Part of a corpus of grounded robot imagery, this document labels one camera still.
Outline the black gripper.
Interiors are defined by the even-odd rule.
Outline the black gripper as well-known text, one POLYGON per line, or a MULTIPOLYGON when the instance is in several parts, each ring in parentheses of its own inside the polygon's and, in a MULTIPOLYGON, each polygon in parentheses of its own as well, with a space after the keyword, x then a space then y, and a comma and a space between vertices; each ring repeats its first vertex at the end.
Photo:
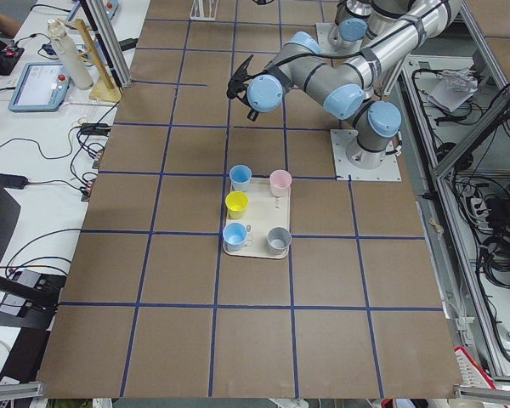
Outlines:
POLYGON ((250 54, 236 69, 228 81, 226 96, 228 99, 238 99, 243 105, 245 105, 249 111, 246 118, 249 120, 257 120, 258 112, 251 107, 248 98, 247 82, 252 79, 252 76, 248 73, 248 67, 252 61, 253 55, 250 54))

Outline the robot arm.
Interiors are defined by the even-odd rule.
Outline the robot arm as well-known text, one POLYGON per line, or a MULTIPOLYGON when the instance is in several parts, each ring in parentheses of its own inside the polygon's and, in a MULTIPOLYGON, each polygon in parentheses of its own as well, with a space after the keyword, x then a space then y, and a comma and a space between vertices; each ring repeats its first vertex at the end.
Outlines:
POLYGON ((229 79, 226 95, 247 106, 254 121, 298 88, 356 128, 347 159, 358 168, 375 169, 402 121, 395 105, 372 100, 375 85, 427 39, 438 36, 461 6, 459 1, 341 1, 331 30, 341 65, 329 65, 332 56, 299 31, 258 74, 248 73, 250 62, 245 60, 229 79))
POLYGON ((369 0, 342 0, 337 4, 335 23, 330 39, 337 48, 359 45, 368 30, 372 13, 369 0))

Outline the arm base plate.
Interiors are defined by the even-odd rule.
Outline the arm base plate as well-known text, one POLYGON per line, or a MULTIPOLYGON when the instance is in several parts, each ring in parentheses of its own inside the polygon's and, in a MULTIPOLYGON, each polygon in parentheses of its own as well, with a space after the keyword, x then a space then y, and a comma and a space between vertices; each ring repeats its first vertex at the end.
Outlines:
POLYGON ((317 40, 322 53, 345 56, 360 50, 360 45, 368 30, 365 20, 350 18, 338 25, 334 23, 317 23, 317 40))
POLYGON ((372 153, 358 144, 358 132, 353 129, 332 129, 331 147, 337 180, 400 182, 402 180, 398 156, 393 141, 388 140, 386 150, 372 153))

